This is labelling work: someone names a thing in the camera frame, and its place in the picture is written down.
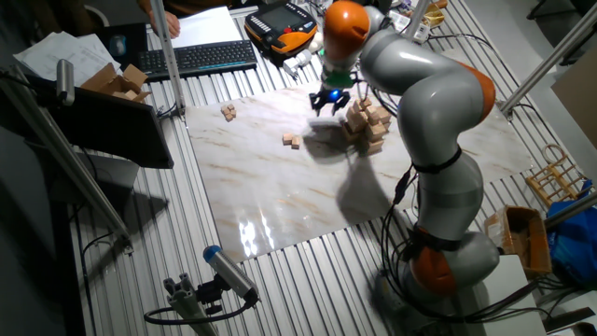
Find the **paper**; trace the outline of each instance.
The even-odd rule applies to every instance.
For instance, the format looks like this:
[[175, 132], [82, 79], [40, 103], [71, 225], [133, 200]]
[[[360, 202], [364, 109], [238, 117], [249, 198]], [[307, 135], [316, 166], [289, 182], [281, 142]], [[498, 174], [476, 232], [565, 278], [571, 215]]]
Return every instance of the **paper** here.
[[97, 53], [98, 56], [111, 62], [114, 65], [115, 69], [120, 68], [120, 63], [114, 61], [114, 58], [112, 57], [112, 55], [110, 55], [110, 51], [108, 51], [108, 49], [105, 48], [104, 43], [102, 43], [100, 37], [98, 37], [96, 34], [81, 36], [78, 38], [78, 41], [83, 46], [89, 48], [92, 51], [95, 51], [95, 53]]
[[228, 9], [217, 7], [181, 19], [180, 36], [172, 40], [172, 46], [182, 48], [240, 40], [241, 34], [236, 29]]
[[114, 63], [116, 68], [120, 67], [112, 57], [105, 58], [88, 45], [89, 42], [81, 43], [67, 33], [52, 33], [14, 57], [47, 80], [56, 80], [56, 64], [64, 59], [73, 64], [75, 86], [81, 86], [108, 63]]

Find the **person's hand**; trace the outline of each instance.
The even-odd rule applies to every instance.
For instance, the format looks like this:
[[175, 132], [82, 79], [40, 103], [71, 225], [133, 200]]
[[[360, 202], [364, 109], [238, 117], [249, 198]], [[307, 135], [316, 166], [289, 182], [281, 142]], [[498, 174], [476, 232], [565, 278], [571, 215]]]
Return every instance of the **person's hand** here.
[[[153, 17], [153, 10], [149, 12], [149, 19], [151, 20], [151, 27], [153, 27], [153, 31], [158, 33], [158, 28], [156, 26], [156, 20]], [[180, 35], [180, 22], [178, 18], [171, 13], [166, 12], [166, 22], [168, 22], [168, 30], [170, 31], [170, 38], [177, 38]]]

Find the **cable bundle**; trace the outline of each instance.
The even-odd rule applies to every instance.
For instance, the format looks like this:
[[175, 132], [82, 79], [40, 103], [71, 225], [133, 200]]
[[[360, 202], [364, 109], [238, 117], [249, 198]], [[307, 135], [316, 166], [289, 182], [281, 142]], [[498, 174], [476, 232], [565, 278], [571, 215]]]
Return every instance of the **cable bundle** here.
[[[410, 169], [409, 171], [402, 177], [400, 182], [403, 180], [410, 178]], [[398, 183], [396, 186], [396, 198], [392, 206], [390, 207], [389, 211], [385, 215], [382, 221], [382, 265], [383, 271], [387, 274], [388, 283], [392, 290], [398, 295], [398, 297], [404, 301], [405, 303], [409, 304], [413, 308], [415, 308], [420, 314], [425, 315], [427, 317], [447, 322], [447, 323], [486, 323], [495, 321], [500, 318], [508, 317], [511, 315], [518, 315], [532, 311], [538, 311], [546, 314], [549, 318], [551, 318], [550, 312], [546, 311], [542, 308], [537, 307], [529, 307], [529, 308], [520, 308], [520, 309], [512, 309], [509, 312], [502, 313], [505, 311], [509, 306], [516, 303], [517, 301], [525, 298], [529, 294], [531, 294], [536, 289], [564, 289], [567, 288], [564, 284], [549, 279], [547, 277], [539, 277], [535, 280], [531, 281], [528, 285], [522, 287], [521, 289], [515, 291], [510, 296], [506, 297], [505, 299], [491, 304], [479, 311], [470, 314], [470, 315], [445, 315], [436, 311], [433, 311], [427, 307], [425, 307], [422, 303], [414, 299], [412, 295], [407, 290], [404, 290], [401, 280], [401, 274], [399, 271], [404, 269], [404, 261], [405, 253], [413, 245], [413, 241], [410, 237], [407, 237], [405, 232], [403, 232], [402, 228], [394, 218], [394, 211], [396, 205], [402, 200], [404, 197], [404, 193], [406, 189], [415, 181], [417, 176], [413, 177], [409, 180], [407, 184], [405, 183]], [[393, 242], [392, 237], [390, 235], [391, 225], [396, 225], [396, 229], [398, 230], [402, 242]]]

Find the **metal pole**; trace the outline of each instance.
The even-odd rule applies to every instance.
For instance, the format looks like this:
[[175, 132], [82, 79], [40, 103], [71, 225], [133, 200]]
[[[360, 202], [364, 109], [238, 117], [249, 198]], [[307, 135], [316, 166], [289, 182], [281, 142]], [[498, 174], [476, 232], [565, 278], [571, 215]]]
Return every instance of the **metal pole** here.
[[156, 20], [156, 27], [158, 28], [158, 37], [160, 38], [161, 50], [164, 53], [166, 65], [168, 66], [168, 75], [172, 82], [172, 89], [174, 91], [174, 99], [176, 101], [176, 109], [181, 117], [185, 116], [185, 99], [183, 97], [183, 89], [180, 85], [180, 75], [178, 74], [178, 65], [176, 64], [176, 57], [174, 56], [174, 48], [172, 47], [172, 40], [170, 39], [170, 30], [168, 29], [168, 22], [166, 21], [166, 11], [161, 0], [150, 0], [151, 9], [153, 10], [153, 17]]
[[536, 69], [533, 73], [528, 76], [522, 84], [512, 93], [512, 95], [506, 100], [506, 102], [501, 106], [501, 111], [504, 115], [509, 118], [512, 114], [512, 107], [516, 105], [525, 94], [527, 94], [533, 86], [543, 78], [543, 76], [555, 65], [563, 54], [566, 53], [574, 44], [580, 39], [583, 34], [587, 32], [589, 28], [597, 21], [597, 4], [593, 5], [593, 7], [585, 14], [585, 16], [580, 20], [580, 22], [572, 28], [570, 33], [566, 35], [566, 37], [556, 46], [553, 50], [551, 55], [547, 57]]
[[407, 32], [404, 34], [404, 37], [408, 39], [408, 41], [412, 41], [414, 38], [415, 33], [419, 30], [419, 26], [421, 25], [421, 20], [423, 19], [423, 15], [427, 11], [427, 8], [431, 4], [431, 0], [419, 0], [417, 7], [414, 9], [412, 16], [410, 16], [410, 24], [407, 28]]
[[[27, 82], [25, 76], [17, 67], [12, 67], [10, 74]], [[75, 154], [47, 109], [37, 105], [30, 89], [21, 84], [10, 80], [0, 80], [0, 88], [7, 94], [8, 99], [17, 107], [35, 134], [39, 136], [91, 206], [107, 219], [107, 224], [114, 234], [118, 238], [128, 240], [130, 236], [126, 225], [124, 225], [100, 187], [95, 183], [83, 162]]]
[[589, 209], [595, 204], [597, 204], [597, 192], [592, 192], [586, 197], [566, 206], [559, 212], [555, 213], [555, 215], [548, 217], [545, 220], [545, 227], [546, 229], [549, 229], [553, 226], [556, 226], [565, 221], [566, 219], [574, 217], [580, 214], [581, 212]]

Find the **marble surface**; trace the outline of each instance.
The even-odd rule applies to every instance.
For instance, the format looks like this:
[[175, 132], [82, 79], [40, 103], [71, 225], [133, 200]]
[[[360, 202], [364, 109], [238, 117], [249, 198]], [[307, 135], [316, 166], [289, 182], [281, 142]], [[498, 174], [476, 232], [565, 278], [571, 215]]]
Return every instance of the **marble surface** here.
[[[318, 90], [319, 83], [312, 83], [230, 101], [238, 111], [232, 122], [222, 116], [223, 104], [187, 110], [220, 242], [235, 261], [383, 216], [410, 166], [396, 119], [382, 152], [369, 157], [347, 145], [339, 128], [315, 127], [331, 119], [329, 106], [322, 119], [311, 110], [308, 94]], [[284, 133], [303, 136], [299, 150], [283, 146]], [[485, 183], [532, 167], [521, 140], [496, 109], [462, 133], [459, 143], [479, 164]], [[410, 188], [399, 207], [410, 208], [412, 199]]]

